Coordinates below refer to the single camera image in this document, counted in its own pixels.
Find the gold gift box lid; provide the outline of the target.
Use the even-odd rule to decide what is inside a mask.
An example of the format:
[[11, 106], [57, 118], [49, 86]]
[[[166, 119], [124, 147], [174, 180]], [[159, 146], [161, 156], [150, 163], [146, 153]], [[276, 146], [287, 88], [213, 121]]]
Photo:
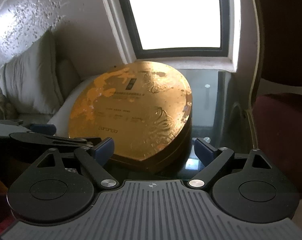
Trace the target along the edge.
[[191, 115], [191, 87], [182, 73], [157, 62], [115, 67], [95, 78], [77, 97], [69, 116], [68, 135], [115, 137], [141, 128], [162, 107], [175, 120]]

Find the grey upright cushion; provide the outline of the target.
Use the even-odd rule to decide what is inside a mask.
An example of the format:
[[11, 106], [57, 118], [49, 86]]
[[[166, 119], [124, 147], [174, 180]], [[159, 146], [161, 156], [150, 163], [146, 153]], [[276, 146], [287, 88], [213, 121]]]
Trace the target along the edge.
[[55, 40], [48, 29], [0, 70], [3, 94], [22, 114], [55, 114], [63, 104], [56, 77]]

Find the gold gift box base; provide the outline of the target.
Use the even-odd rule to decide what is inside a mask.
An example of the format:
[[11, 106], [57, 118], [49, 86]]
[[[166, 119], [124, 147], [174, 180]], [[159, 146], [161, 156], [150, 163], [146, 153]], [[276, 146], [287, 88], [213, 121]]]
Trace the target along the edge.
[[156, 173], [180, 157], [188, 146], [192, 116], [175, 120], [162, 107], [154, 107], [154, 115], [141, 128], [130, 128], [115, 142], [111, 161], [134, 171]]

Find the maroon padded chair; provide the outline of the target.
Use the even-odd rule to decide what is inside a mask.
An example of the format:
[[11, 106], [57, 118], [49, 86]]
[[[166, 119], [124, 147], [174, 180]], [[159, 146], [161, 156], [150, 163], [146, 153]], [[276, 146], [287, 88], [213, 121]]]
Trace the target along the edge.
[[259, 38], [253, 144], [302, 197], [302, 0], [253, 0]]

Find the window with dark frame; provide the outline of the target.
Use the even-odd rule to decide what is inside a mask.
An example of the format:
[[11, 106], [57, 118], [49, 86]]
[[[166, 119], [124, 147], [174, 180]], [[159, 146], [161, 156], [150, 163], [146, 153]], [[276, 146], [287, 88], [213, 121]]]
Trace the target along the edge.
[[191, 59], [237, 66], [240, 0], [102, 0], [124, 63]]

